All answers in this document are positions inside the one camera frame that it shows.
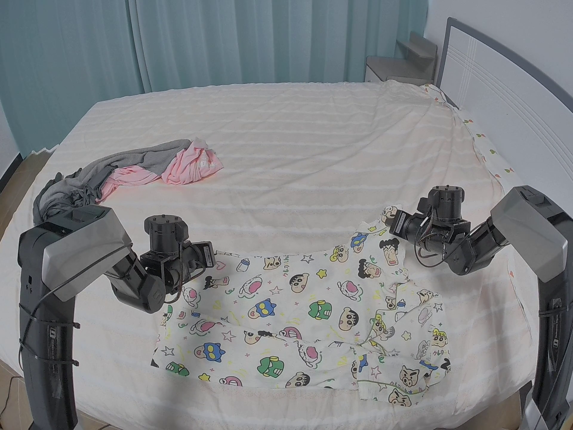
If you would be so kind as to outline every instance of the curtain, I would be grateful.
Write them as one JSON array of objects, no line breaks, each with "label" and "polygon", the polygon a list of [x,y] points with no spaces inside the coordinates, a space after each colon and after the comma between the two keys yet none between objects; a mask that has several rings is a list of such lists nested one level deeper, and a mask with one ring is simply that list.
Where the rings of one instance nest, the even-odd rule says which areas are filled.
[{"label": "curtain", "polygon": [[427,0],[0,0],[0,100],[22,154],[100,101],[244,82],[361,82]]}]

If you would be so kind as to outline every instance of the pink fabric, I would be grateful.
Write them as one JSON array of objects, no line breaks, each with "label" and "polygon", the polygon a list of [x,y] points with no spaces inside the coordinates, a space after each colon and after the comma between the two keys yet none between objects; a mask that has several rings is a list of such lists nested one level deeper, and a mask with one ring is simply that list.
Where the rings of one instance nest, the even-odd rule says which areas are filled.
[{"label": "pink fabric", "polygon": [[196,139],[186,150],[181,150],[160,176],[139,166],[128,166],[114,170],[101,187],[103,201],[118,186],[140,186],[161,178],[169,185],[185,185],[197,182],[223,168],[215,152],[207,148],[204,140]]}]

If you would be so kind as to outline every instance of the white headboard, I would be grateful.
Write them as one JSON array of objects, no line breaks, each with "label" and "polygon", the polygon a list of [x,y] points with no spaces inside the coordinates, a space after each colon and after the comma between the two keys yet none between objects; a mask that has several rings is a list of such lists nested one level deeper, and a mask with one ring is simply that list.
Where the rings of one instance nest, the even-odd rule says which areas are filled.
[{"label": "white headboard", "polygon": [[521,179],[573,216],[573,97],[511,49],[448,18],[436,81]]}]

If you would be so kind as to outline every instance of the bed sheet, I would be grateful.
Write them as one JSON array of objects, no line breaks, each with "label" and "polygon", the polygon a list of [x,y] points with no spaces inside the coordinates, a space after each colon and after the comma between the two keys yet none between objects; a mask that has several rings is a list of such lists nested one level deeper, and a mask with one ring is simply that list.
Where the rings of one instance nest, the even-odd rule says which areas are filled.
[{"label": "bed sheet", "polygon": [[[191,240],[220,250],[296,254],[343,242],[385,205],[414,211],[433,185],[463,186],[463,214],[475,224],[503,196],[459,116],[413,85],[230,85],[101,102],[56,149],[0,242],[2,360],[18,370],[18,236],[32,227],[32,202],[47,180],[117,151],[195,136],[215,149],[223,170],[187,186],[122,186],[104,202],[138,254],[148,249],[143,220],[157,213],[181,216]],[[77,406],[124,430],[457,426],[533,377],[536,337],[511,263],[506,248],[470,276],[446,267],[433,274],[458,358],[411,408],[361,401],[355,391],[237,388],[157,371],[150,358],[161,315],[119,304],[100,278],[77,297]],[[405,266],[419,266],[412,253]],[[514,278],[535,277],[526,268]]]}]

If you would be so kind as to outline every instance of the tiled floor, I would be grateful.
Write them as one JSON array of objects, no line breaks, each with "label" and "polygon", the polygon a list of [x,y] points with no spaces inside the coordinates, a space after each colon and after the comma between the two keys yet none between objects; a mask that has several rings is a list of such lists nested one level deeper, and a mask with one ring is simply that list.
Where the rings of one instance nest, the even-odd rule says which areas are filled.
[{"label": "tiled floor", "polygon": [[[4,190],[0,193],[0,237],[10,223],[16,207],[22,201],[28,188],[34,181],[38,172],[44,167],[49,159],[49,153],[28,156],[14,173]],[[9,391],[10,379],[19,376],[4,363],[0,362],[0,406],[7,399],[7,406],[0,416],[2,428],[6,430],[27,430],[32,422],[30,406],[28,404],[24,380],[13,379]],[[93,419],[86,414],[84,418],[84,430],[99,430],[103,426],[109,430],[118,430],[114,426],[106,426],[104,422]],[[457,430],[514,430],[520,422],[519,394],[514,394],[503,403],[491,406],[484,412],[469,420]]]}]

